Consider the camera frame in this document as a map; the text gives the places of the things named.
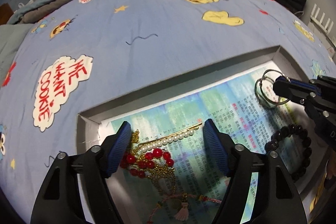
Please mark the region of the white wifi router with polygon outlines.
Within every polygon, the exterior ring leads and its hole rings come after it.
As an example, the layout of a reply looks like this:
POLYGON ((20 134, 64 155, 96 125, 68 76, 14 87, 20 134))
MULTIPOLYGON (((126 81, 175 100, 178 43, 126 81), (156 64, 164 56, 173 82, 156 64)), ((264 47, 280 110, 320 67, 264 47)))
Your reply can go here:
POLYGON ((335 38, 330 36, 334 22, 330 18, 325 20, 326 14, 324 12, 320 14, 320 11, 320 7, 315 3, 310 13, 310 21, 318 28, 319 32, 326 38, 328 43, 335 48, 335 38))

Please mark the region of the grey shallow cardboard tray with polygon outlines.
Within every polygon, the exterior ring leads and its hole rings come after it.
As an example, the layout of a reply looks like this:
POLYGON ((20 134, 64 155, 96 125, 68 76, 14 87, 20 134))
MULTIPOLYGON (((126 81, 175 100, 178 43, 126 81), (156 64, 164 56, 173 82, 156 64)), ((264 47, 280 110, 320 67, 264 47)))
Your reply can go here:
MULTIPOLYGON (((297 182, 308 220, 309 204, 322 176, 329 151, 312 132, 313 122, 306 116, 303 107, 288 102, 276 109, 261 106, 254 93, 255 81, 267 69, 276 69, 287 76, 307 81, 315 78, 308 75, 296 59, 283 47, 275 46, 246 53, 211 64, 207 67, 164 80, 92 107, 77 118, 77 152, 83 153, 93 145, 103 142, 108 135, 115 134, 123 121, 131 129, 139 129, 139 141, 157 140, 193 124, 213 118, 222 131, 231 130, 234 142, 247 145, 252 151, 264 153, 266 138, 276 128, 290 122, 302 122, 308 127, 313 153, 307 173, 297 182)), ((224 195, 224 178, 210 165, 205 157, 204 141, 199 128, 191 141, 181 140, 169 144, 172 154, 177 156, 175 174, 178 176, 179 191, 182 188, 207 194, 224 195)), ((112 199, 124 223, 145 223, 158 190, 150 182, 135 183, 131 175, 119 168, 106 183, 112 199)))

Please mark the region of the thin silver bangle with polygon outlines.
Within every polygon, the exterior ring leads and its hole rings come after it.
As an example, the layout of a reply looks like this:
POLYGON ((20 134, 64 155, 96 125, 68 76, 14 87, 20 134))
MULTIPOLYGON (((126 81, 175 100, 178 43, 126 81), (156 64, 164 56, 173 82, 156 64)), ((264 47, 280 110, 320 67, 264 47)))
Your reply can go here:
POLYGON ((274 80, 270 77, 259 78, 254 85, 254 93, 258 103, 268 109, 274 109, 279 106, 285 105, 289 102, 288 99, 277 96, 272 91, 274 80))

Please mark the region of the wooden headboard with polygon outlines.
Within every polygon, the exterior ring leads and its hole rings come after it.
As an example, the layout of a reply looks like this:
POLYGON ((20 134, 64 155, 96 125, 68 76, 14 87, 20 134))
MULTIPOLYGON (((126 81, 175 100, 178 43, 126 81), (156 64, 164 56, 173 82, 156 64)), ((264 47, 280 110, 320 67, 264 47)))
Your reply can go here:
POLYGON ((6 24, 13 15, 13 11, 8 3, 0 5, 0 25, 6 24))

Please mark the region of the pearl gold hair pin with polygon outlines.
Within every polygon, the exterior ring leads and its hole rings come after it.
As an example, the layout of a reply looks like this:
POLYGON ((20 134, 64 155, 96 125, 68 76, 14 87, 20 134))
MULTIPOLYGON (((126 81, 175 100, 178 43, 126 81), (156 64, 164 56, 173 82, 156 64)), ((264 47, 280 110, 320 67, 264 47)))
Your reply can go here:
POLYGON ((185 139, 189 136, 193 136, 195 132, 198 131, 198 129, 202 128, 202 126, 203 126, 203 122, 200 121, 196 124, 193 124, 192 126, 181 129, 177 132, 163 136, 161 138, 151 140, 151 141, 146 141, 144 143, 139 143, 137 147, 142 153, 150 152, 153 149, 162 148, 173 142, 185 139))

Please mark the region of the grey green pillow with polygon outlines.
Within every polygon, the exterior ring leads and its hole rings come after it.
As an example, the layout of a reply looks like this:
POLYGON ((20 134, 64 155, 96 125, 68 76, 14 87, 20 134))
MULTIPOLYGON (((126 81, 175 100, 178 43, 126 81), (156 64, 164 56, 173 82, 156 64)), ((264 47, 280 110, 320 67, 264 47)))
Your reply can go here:
POLYGON ((1 81, 7 75, 12 61, 33 24, 4 24, 0 29, 1 81))

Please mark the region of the blue cartoon bed sheet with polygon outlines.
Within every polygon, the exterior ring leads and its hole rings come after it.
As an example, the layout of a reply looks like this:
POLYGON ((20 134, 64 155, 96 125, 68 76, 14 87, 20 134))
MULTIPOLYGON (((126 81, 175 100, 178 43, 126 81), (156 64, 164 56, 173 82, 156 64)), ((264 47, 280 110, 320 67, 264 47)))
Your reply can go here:
POLYGON ((211 64, 281 46, 335 76, 323 43, 274 0, 72 0, 33 24, 1 86, 1 189, 21 219, 92 107, 211 64))

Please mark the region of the blue green printed paper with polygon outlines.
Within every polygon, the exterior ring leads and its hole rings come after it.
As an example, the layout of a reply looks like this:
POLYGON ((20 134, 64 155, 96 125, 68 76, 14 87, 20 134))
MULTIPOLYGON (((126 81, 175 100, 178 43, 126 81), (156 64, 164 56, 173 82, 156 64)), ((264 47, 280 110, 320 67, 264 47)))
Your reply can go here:
POLYGON ((314 87, 274 61, 196 83, 100 122, 101 141, 132 130, 108 180, 123 223, 308 223, 325 153, 303 107, 314 87))

